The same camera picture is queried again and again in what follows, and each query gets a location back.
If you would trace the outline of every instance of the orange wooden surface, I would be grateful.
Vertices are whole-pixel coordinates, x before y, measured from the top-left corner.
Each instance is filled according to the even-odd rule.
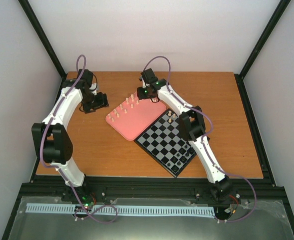
[[[88,176],[165,177],[161,165],[133,141],[125,140],[105,116],[141,85],[139,72],[95,72],[99,90],[107,94],[110,107],[94,113],[73,113],[68,134],[73,143],[73,158]],[[166,78],[166,72],[157,72]],[[68,78],[75,78],[70,72]],[[222,168],[247,178],[262,178],[257,154],[232,72],[172,72],[170,83],[187,102],[199,105],[214,124],[210,146]],[[206,121],[207,131],[210,126]],[[39,165],[38,175],[56,175],[53,169]],[[196,156],[180,178],[206,178]]]

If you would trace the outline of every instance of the chessboard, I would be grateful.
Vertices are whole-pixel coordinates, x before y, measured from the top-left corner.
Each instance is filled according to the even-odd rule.
[[[180,137],[178,124],[179,118],[167,109],[134,140],[175,178],[196,156],[190,144]]]

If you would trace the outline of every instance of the robotic arm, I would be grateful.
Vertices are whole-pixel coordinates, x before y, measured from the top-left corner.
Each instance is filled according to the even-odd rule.
[[[167,87],[165,79],[159,80],[151,68],[143,71],[141,75],[142,87],[137,88],[138,98],[140,100],[159,98],[175,111],[179,117],[179,133],[196,151],[209,182],[213,184],[211,195],[214,200],[220,201],[222,197],[230,193],[232,184],[228,176],[217,170],[222,168],[209,146],[207,136],[202,137],[205,134],[203,115],[190,109],[201,112],[201,108],[193,107],[185,102],[170,85]]]
[[[78,169],[72,158],[73,146],[67,134],[69,120],[79,103],[82,104],[84,113],[92,113],[95,110],[108,107],[106,94],[97,92],[97,83],[92,84],[93,73],[84,70],[84,73],[75,87],[66,96],[75,79],[67,79],[62,86],[60,97],[50,114],[42,123],[32,126],[32,135],[37,157],[40,157],[40,145],[44,129],[52,117],[43,148],[43,158],[47,164],[57,166],[74,187],[80,187],[84,183],[85,175]]]

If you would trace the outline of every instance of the black frame bar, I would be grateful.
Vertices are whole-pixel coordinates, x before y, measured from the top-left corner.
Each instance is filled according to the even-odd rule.
[[[25,11],[30,23],[32,24],[34,30],[36,31],[40,41],[42,42],[43,46],[45,47],[49,57],[51,58],[54,66],[56,67],[59,75],[61,78],[65,78],[67,76],[66,72],[64,71],[55,51],[53,50],[49,39],[47,38],[47,35],[45,34],[45,31],[43,31],[43,28],[41,27],[38,18],[33,11],[30,3],[28,0],[19,0],[19,3],[22,7],[22,9]]]
[[[283,12],[287,8],[288,4],[290,3],[290,0],[280,0],[278,6],[276,7],[275,11],[273,12],[269,22],[267,23],[265,29],[263,30],[260,38],[258,39],[255,47],[253,48],[249,58],[247,59],[245,65],[243,66],[241,72],[240,72],[240,78],[243,80],[245,76],[247,75],[249,69],[251,68],[253,62],[256,60],[258,54],[260,53],[262,47],[266,43],[267,39],[269,38],[272,30],[277,25],[277,22],[279,21],[280,17],[282,16]]]
[[[28,0],[19,0],[19,2],[28,16],[32,26],[37,32],[45,49],[47,50],[57,71],[59,72],[63,83],[66,79],[66,73],[60,64],[58,57],[54,53],[52,46],[50,45],[50,42],[46,37]],[[280,0],[252,53],[246,61],[241,73],[235,74],[234,76],[263,173],[263,179],[251,179],[250,182],[253,184],[256,190],[257,198],[259,200],[281,200],[283,202],[291,229],[294,234],[294,216],[285,189],[283,187],[275,186],[275,181],[272,175],[269,161],[267,159],[267,155],[243,82],[243,79],[257,58],[260,50],[267,41],[289,2],[290,0]],[[60,85],[57,98],[60,95],[62,83]],[[60,176],[35,175],[38,164],[39,159],[36,161],[30,182],[23,183],[21,186],[11,217],[4,232],[2,238],[3,240],[7,240],[10,236],[10,231],[12,229],[19,204],[23,196],[58,196],[62,197],[62,199],[65,201],[72,201],[75,203],[77,202],[72,192],[65,185]],[[237,189],[237,192],[241,195],[242,199],[253,199],[253,193],[247,183],[241,179],[232,179],[231,181],[234,188]],[[221,204],[213,202],[210,198],[210,195],[207,194],[210,186],[208,184],[208,180],[204,178],[88,177],[88,186],[90,186],[95,192],[98,202],[108,203],[110,200],[114,200],[116,198],[156,198],[183,199],[191,201],[192,203],[207,204],[212,207],[221,206]]]

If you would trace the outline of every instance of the pink board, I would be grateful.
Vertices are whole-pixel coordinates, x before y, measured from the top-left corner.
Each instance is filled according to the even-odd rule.
[[[106,121],[110,124],[118,133],[120,133],[126,140],[134,140],[140,133],[143,132],[148,126],[150,126],[165,110],[166,105],[162,102],[153,103],[149,99],[140,100],[137,104],[137,93],[133,94],[133,101],[128,96],[128,103],[124,100],[122,109],[120,105],[115,109],[119,114],[114,113],[112,110],[107,116]]]

